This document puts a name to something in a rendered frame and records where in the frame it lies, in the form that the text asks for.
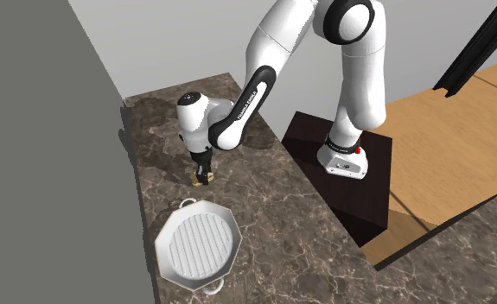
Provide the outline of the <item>small tan block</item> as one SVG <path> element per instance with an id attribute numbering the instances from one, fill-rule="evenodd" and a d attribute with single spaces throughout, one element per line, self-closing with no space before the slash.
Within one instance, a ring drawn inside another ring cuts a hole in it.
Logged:
<path id="1" fill-rule="evenodd" d="M 194 187 L 208 186 L 209 182 L 213 180 L 213 172 L 208 172 L 206 174 L 197 174 L 196 172 L 193 172 L 189 177 Z"/>

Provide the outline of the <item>white octagonal grill pan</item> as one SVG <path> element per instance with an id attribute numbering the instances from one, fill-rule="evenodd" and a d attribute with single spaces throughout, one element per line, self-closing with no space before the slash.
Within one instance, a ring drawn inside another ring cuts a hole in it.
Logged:
<path id="1" fill-rule="evenodd" d="M 225 285 L 241 243 L 230 209 L 186 198 L 154 240 L 159 275 L 192 292 L 216 295 Z"/>

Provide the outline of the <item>dark robot stand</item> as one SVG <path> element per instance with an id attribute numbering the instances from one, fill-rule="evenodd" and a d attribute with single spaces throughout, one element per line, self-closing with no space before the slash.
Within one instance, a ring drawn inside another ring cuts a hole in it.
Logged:
<path id="1" fill-rule="evenodd" d="M 361 135 L 368 171 L 362 180 L 327 173 L 316 159 L 332 122 L 296 112 L 282 140 L 354 242 L 367 244 L 387 229 L 392 165 L 392 139 L 372 132 Z"/>

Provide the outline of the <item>black door frame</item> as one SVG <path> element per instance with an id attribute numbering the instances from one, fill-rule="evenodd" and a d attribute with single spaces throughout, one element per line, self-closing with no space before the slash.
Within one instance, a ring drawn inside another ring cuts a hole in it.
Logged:
<path id="1" fill-rule="evenodd" d="M 445 89 L 446 98 L 456 95 L 496 49 L 497 5 L 436 82 L 433 90 Z"/>

